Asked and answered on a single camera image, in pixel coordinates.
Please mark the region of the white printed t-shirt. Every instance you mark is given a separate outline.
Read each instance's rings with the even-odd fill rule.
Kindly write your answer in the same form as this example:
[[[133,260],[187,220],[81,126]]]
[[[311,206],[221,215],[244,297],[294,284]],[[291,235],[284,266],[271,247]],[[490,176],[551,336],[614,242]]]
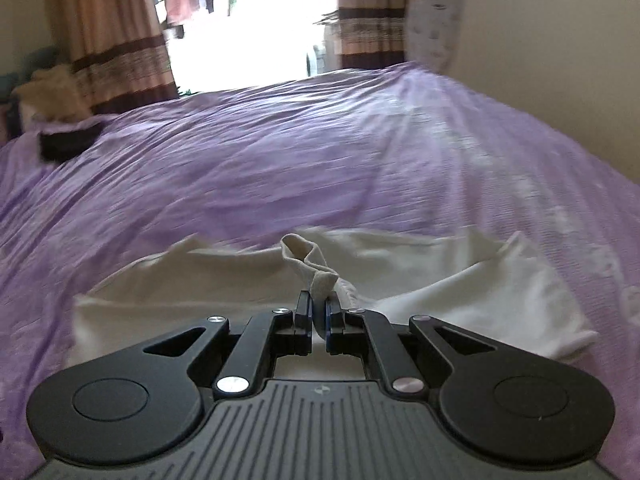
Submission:
[[[337,296],[404,324],[427,314],[559,361],[597,340],[567,284],[524,234],[492,240],[473,228],[450,237],[301,229],[264,249],[196,237],[124,266],[78,295],[76,365],[220,315],[240,326],[299,293]]]

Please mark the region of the black object on bed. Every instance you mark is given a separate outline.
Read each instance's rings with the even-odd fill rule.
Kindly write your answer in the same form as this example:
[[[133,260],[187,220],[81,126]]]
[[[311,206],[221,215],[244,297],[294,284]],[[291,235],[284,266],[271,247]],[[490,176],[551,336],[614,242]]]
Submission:
[[[104,129],[103,122],[86,128],[40,132],[38,134],[40,158],[44,162],[64,164],[85,153],[96,143]]]

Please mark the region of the purple bed sheet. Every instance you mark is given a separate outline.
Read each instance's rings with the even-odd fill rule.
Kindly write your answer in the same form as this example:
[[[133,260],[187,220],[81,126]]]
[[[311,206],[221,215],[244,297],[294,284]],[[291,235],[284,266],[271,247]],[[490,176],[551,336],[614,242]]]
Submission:
[[[40,465],[25,403],[65,360],[75,296],[192,234],[257,247],[301,226],[524,233],[598,332],[601,462],[638,477],[639,188],[568,136],[413,64],[141,107],[61,166],[38,136],[1,151],[3,478]]]

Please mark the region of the beige cloth pile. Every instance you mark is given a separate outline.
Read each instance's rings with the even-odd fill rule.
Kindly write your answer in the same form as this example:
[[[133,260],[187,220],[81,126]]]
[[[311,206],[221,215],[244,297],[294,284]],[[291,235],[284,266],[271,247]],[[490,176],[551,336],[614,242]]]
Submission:
[[[11,93],[49,122],[81,122],[92,116],[75,75],[67,64],[35,70],[30,81]]]

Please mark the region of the left brown striped curtain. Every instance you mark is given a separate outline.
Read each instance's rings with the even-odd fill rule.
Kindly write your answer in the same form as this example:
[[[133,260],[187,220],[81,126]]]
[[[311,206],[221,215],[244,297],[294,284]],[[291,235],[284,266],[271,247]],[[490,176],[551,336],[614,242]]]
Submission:
[[[44,0],[54,42],[94,114],[178,96],[153,0]]]

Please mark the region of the brown striped curtain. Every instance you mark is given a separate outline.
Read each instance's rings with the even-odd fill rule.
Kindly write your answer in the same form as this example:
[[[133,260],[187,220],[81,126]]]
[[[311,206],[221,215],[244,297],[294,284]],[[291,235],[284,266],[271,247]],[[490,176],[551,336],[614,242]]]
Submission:
[[[44,0],[54,42],[94,114],[178,96],[153,0]]]
[[[337,0],[340,66],[378,70],[404,62],[406,4],[407,0]]]

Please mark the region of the white patterned pillow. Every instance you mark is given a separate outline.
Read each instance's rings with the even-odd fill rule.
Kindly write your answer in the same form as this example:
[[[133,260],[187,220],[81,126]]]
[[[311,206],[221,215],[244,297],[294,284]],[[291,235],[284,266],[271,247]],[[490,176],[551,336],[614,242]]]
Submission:
[[[406,59],[432,73],[445,73],[457,47],[462,8],[462,0],[409,0]]]

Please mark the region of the right brown striped curtain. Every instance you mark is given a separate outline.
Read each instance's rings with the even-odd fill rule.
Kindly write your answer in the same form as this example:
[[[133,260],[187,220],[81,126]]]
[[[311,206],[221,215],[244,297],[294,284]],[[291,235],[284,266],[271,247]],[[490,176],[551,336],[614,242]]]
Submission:
[[[378,70],[404,62],[406,4],[407,0],[337,0],[340,66]]]

